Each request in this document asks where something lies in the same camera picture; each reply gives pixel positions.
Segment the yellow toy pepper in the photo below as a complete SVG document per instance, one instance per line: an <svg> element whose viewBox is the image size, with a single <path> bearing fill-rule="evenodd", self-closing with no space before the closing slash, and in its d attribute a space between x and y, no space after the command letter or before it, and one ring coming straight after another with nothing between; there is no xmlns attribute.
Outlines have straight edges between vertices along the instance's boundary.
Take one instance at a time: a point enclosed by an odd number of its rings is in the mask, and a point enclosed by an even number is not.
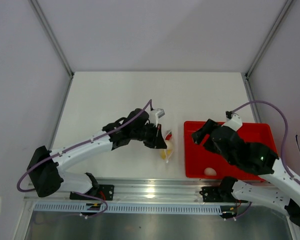
<svg viewBox="0 0 300 240"><path fill-rule="evenodd" d="M170 150L170 149L161 149L160 150L160 157L163 159L163 160L166 160L168 161L169 158L171 157L173 151Z"/></svg>

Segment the clear zip top bag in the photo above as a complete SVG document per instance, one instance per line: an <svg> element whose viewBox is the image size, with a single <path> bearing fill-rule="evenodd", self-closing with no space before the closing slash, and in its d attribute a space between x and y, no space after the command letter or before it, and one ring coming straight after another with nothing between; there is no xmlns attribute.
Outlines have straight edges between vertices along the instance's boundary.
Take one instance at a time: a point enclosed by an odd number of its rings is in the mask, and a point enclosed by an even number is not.
<svg viewBox="0 0 300 240"><path fill-rule="evenodd" d="M168 164L175 151L174 133L171 129L167 130L163 134L163 140L166 144L166 148L159 150L159 156L162 160L164 160Z"/></svg>

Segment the white egg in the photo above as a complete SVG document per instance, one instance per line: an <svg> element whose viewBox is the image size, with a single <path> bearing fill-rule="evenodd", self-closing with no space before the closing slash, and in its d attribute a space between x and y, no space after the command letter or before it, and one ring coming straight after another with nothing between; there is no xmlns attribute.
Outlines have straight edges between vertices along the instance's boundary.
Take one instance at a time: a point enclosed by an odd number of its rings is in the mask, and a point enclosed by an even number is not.
<svg viewBox="0 0 300 240"><path fill-rule="evenodd" d="M165 140L164 141L166 144L166 150L167 151L172 151L174 149L174 144L171 141Z"/></svg>
<svg viewBox="0 0 300 240"><path fill-rule="evenodd" d="M217 172L211 168L211 167L207 167L205 170L204 170L204 174L206 176L216 176L217 175Z"/></svg>

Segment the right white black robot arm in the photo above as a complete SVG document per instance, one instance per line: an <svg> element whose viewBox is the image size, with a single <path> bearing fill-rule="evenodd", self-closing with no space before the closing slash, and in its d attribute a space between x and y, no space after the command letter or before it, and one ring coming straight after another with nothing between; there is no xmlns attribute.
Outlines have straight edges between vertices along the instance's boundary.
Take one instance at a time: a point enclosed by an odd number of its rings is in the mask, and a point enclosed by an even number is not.
<svg viewBox="0 0 300 240"><path fill-rule="evenodd" d="M218 187L218 196L224 202L247 201L257 203L287 216L300 227L300 176L284 165L271 148L260 142L243 140L238 130L240 119L228 119L220 124L208 119L191 138L205 150L222 156L230 165L258 176L275 189L267 189L226 176Z"/></svg>

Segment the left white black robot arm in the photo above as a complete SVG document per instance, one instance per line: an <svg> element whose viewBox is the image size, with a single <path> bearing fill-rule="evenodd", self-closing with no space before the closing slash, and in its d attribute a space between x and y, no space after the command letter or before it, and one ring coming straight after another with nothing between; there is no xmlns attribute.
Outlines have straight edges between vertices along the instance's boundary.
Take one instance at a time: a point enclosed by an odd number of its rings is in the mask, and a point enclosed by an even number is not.
<svg viewBox="0 0 300 240"><path fill-rule="evenodd" d="M48 150L38 147L27 171L37 196L45 198L62 191L72 200L105 199L106 191L93 174L68 172L72 166L97 154L114 151L130 141L139 141L150 149L167 149L159 119L165 114L161 108L146 112L137 108L128 117L122 117L104 126L97 135L73 146Z"/></svg>

